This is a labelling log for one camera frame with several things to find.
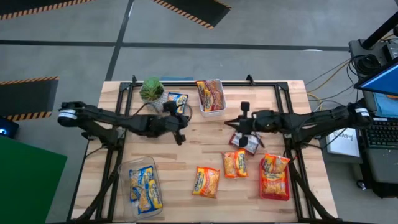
plastic container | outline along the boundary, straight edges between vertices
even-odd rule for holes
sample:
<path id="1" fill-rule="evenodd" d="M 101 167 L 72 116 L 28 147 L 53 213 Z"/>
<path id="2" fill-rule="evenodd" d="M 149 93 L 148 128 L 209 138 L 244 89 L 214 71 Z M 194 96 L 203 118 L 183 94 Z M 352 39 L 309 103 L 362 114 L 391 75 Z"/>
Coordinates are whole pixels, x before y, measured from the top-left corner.
<path id="1" fill-rule="evenodd" d="M 261 174 L 264 172 L 264 169 L 262 168 L 262 164 L 264 163 L 264 158 L 261 159 L 260 164 L 259 164 L 259 194 L 260 197 L 263 199 L 274 199 L 274 200 L 284 200 L 287 201 L 290 198 L 289 194 L 289 166 L 286 166 L 285 168 L 285 186 L 286 186 L 286 195 L 277 195 L 277 194 L 264 194 L 262 192 L 262 181 L 261 181 Z"/>
<path id="2" fill-rule="evenodd" d="M 160 199 L 163 202 L 162 191 L 160 189 L 159 178 L 158 178 L 156 166 L 155 166 L 155 160 L 152 157 L 147 156 L 147 157 L 143 157 L 140 159 L 135 159 L 133 161 L 123 162 L 118 167 L 118 173 L 120 176 L 120 182 L 121 182 L 121 188 L 122 188 L 124 220 L 126 222 L 135 222 L 135 221 L 143 219 L 143 218 L 152 217 L 154 215 L 159 214 L 163 210 L 163 208 L 160 208 L 160 209 L 157 209 L 157 210 L 154 210 L 151 212 L 138 214 L 139 201 L 138 200 L 136 202 L 130 201 L 130 186 L 131 186 L 130 175 L 129 175 L 130 170 L 139 170 L 146 166 L 153 167 L 152 172 L 154 175 L 156 185 L 159 189 Z"/>
<path id="3" fill-rule="evenodd" d="M 225 94 L 224 94 L 224 89 L 223 89 L 223 83 L 221 82 L 221 80 L 216 79 L 217 82 L 217 87 L 219 90 L 221 90 L 222 94 L 223 94 L 223 107 L 224 109 L 222 110 L 216 110 L 216 111 L 209 111 L 209 112 L 205 112 L 205 109 L 203 107 L 203 105 L 200 103 L 200 96 L 198 95 L 198 100 L 199 100 L 199 106 L 200 106 L 200 112 L 201 115 L 204 116 L 205 118 L 207 117 L 212 117 L 212 116 L 219 116 L 219 115 L 223 115 L 225 110 L 226 110 L 226 101 L 225 101 Z"/>

green mat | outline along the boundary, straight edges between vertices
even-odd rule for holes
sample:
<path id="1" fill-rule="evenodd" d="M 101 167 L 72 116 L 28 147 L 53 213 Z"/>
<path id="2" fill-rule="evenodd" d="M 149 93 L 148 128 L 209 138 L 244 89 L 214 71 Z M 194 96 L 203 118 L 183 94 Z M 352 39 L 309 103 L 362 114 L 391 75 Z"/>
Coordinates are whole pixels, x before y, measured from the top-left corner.
<path id="1" fill-rule="evenodd" d="M 0 137 L 1 223 L 45 223 L 66 161 L 66 156 Z"/>

black metal frame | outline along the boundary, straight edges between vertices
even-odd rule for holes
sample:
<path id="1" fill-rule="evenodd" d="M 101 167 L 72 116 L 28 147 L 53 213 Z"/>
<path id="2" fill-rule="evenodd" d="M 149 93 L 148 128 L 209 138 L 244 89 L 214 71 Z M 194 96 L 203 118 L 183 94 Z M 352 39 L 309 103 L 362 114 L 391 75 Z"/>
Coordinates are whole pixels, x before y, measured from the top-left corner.
<path id="1" fill-rule="evenodd" d="M 119 86 L 119 95 L 118 95 L 118 101 L 116 103 L 116 109 L 115 112 L 116 113 L 120 113 L 121 110 L 121 103 L 123 100 L 123 95 L 125 93 L 125 91 L 128 90 L 128 94 L 127 94 L 127 102 L 126 102 L 126 110 L 125 110 L 125 115 L 128 116 L 129 115 L 129 110 L 131 107 L 131 99 L 132 99 L 132 91 L 134 89 L 134 87 L 140 87 L 142 85 L 141 82 L 136 82 L 136 78 L 133 77 L 133 81 L 132 82 L 122 82 L 120 83 Z M 168 86 L 196 86 L 196 84 L 194 82 L 164 82 L 163 83 L 164 86 L 168 87 Z M 252 79 L 252 77 L 250 75 L 248 75 L 248 77 L 246 78 L 246 81 L 241 81 L 241 82 L 223 82 L 223 86 L 258 86 L 258 87 L 272 87 L 275 90 L 275 96 L 276 96 L 276 102 L 277 102 L 277 107 L 278 110 L 280 112 L 284 112 L 284 108 L 283 108 L 283 104 L 282 104 L 282 97 L 280 92 L 283 91 L 284 95 L 285 95 L 285 99 L 286 99 L 286 103 L 287 103 L 287 111 L 288 113 L 293 113 L 293 106 L 292 106 L 292 102 L 290 99 L 290 93 L 289 93 L 289 87 L 287 82 L 254 82 L 254 80 Z M 122 145 L 120 145 L 120 149 L 118 150 L 118 155 L 116 158 L 116 165 L 115 167 L 117 167 L 118 165 L 120 165 L 121 161 L 122 161 L 122 157 L 123 157 L 123 149 L 124 149 L 124 141 L 125 141 L 125 135 L 123 136 L 123 138 L 121 139 L 121 143 Z M 291 139 L 286 138 L 284 136 L 284 142 L 285 142 L 285 150 L 287 151 L 287 155 L 289 157 L 292 157 L 292 152 L 291 152 L 291 148 L 289 147 L 289 141 L 291 141 Z M 298 165 L 300 167 L 300 175 L 304 181 L 304 183 L 306 185 L 308 185 L 308 179 L 307 179 L 307 172 L 305 170 L 305 164 L 304 164 L 304 159 L 303 159 L 303 155 L 300 149 L 296 149 L 297 151 L 297 157 L 298 157 Z M 112 155 L 113 155 L 113 151 L 112 150 L 108 150 L 108 153 L 106 155 L 106 160 L 105 160 L 105 165 L 104 165 L 104 174 L 103 174 L 103 179 L 102 179 L 102 183 L 101 183 L 101 190 L 100 193 L 103 193 L 103 196 L 105 195 L 104 193 L 106 193 L 108 191 L 109 188 L 109 184 L 106 184 L 107 181 L 109 180 L 109 172 L 110 172 L 110 165 L 111 165 L 111 160 L 112 160 Z M 73 222 L 73 223 L 109 223 L 112 222 L 113 219 L 113 213 L 114 213 L 114 205 L 116 202 L 116 194 L 117 194 L 117 189 L 118 189 L 118 181 L 119 181 L 119 176 L 117 175 L 116 178 L 113 180 L 113 186 L 112 186 L 112 191 L 111 191 L 111 195 L 110 195 L 110 201 L 109 201 L 109 209 L 108 209 L 108 214 L 107 214 L 107 218 L 102 218 L 102 212 L 103 212 L 103 198 L 100 200 L 100 203 L 98 204 L 97 208 L 96 208 L 96 215 L 95 218 L 92 220 L 71 220 L 72 217 L 72 211 L 73 211 L 73 207 L 75 205 L 75 200 L 76 200 L 76 196 L 77 196 L 77 191 L 78 191 L 78 186 L 80 184 L 80 178 L 81 178 L 81 173 L 83 172 L 83 166 L 84 166 L 84 161 L 83 164 L 81 166 L 80 169 L 80 174 L 79 174 L 79 179 L 78 182 L 76 183 L 76 189 L 75 189 L 75 193 L 73 195 L 73 199 L 72 199 L 72 203 L 70 206 L 70 211 L 69 211 L 69 216 L 67 219 L 67 222 Z M 290 181 L 292 183 L 292 193 L 294 196 L 294 202 L 295 202 L 295 210 L 296 210 L 296 214 L 297 214 L 297 219 L 298 220 L 304 220 L 306 219 L 303 215 L 303 210 L 302 210 L 302 204 L 300 201 L 300 194 L 299 194 L 299 188 L 297 187 L 297 183 L 295 181 L 295 179 L 290 176 Z M 312 204 L 310 203 L 309 199 L 306 197 L 306 203 L 307 203 L 307 208 L 308 208 L 308 217 L 311 220 L 315 219 L 315 212 L 313 209 Z"/>

computer monitor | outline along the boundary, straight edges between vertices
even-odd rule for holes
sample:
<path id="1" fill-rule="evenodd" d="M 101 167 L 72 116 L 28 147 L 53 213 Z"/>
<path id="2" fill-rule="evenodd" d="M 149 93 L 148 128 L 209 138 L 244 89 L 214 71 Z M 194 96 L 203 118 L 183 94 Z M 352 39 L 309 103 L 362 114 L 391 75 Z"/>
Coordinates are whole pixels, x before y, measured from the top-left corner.
<path id="1" fill-rule="evenodd" d="M 398 96 L 398 58 L 354 86 L 359 90 Z"/>

yellow and black striped tape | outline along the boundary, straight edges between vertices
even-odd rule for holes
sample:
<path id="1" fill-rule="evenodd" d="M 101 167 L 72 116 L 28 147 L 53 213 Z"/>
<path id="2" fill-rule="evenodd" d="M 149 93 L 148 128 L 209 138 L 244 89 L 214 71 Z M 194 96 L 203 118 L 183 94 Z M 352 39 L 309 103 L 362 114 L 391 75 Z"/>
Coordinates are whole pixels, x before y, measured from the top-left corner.
<path id="1" fill-rule="evenodd" d="M 26 119 L 48 118 L 49 116 L 51 116 L 51 114 L 52 111 L 42 111 L 36 113 L 8 115 L 6 116 L 6 118 L 10 121 L 22 121 Z"/>
<path id="2" fill-rule="evenodd" d="M 152 0 L 152 1 L 154 1 L 154 2 L 157 3 L 157 4 L 160 4 L 161 6 L 167 8 L 167 9 L 170 9 L 170 10 L 173 11 L 173 12 L 176 12 L 177 14 L 179 14 L 179 15 L 181 15 L 181 16 L 187 18 L 187 19 L 190 19 L 190 20 L 193 21 L 193 22 L 196 22 L 197 24 L 199 24 L 199 25 L 201 25 L 201 26 L 203 26 L 203 27 L 206 27 L 207 29 L 214 29 L 215 24 L 218 23 L 218 21 L 216 21 L 215 24 L 214 24 L 214 26 L 213 26 L 213 25 L 210 24 L 211 21 L 203 21 L 202 19 L 197 18 L 197 16 L 191 15 L 191 14 L 189 14 L 187 11 L 184 11 L 184 10 L 182 10 L 182 9 L 179 9 L 177 6 L 173 6 L 171 3 L 165 2 L 166 0 L 165 0 L 165 1 L 162 1 L 162 0 Z M 223 6 L 225 6 L 228 10 L 231 9 L 231 7 L 227 6 L 226 4 L 224 4 L 224 3 L 222 3 L 222 2 L 214 1 L 214 3 L 215 3 L 215 2 L 217 2 L 218 4 L 221 4 L 221 5 L 223 5 Z M 195 7 L 194 4 L 200 4 L 200 2 L 191 2 L 191 3 L 193 4 L 192 7 Z"/>
<path id="3" fill-rule="evenodd" d="M 18 84 L 18 83 L 28 83 L 28 82 L 42 82 L 47 80 L 59 80 L 60 77 L 41 77 L 41 78 L 28 78 L 24 80 L 13 80 L 13 81 L 3 81 L 0 85 Z"/>
<path id="4" fill-rule="evenodd" d="M 90 1 L 94 1 L 94 0 L 71 0 L 71 1 L 67 1 L 67 2 L 61 2 L 58 4 L 52 4 L 49 6 L 44 6 L 44 7 L 37 7 L 34 9 L 27 9 L 27 10 L 23 10 L 23 11 L 19 11 L 19 12 L 14 12 L 14 13 L 9 13 L 9 14 L 4 14 L 4 15 L 0 15 L 0 20 L 5 20 L 5 19 L 12 19 L 15 17 L 19 17 L 19 16 L 26 16 L 29 14 L 36 14 L 39 12 L 45 12 L 45 11 L 49 11 L 52 9 L 60 9 L 63 7 L 67 7 L 67 6 L 72 6 L 72 5 L 76 5 L 76 4 L 80 4 L 80 3 L 85 3 L 85 2 L 90 2 Z"/>

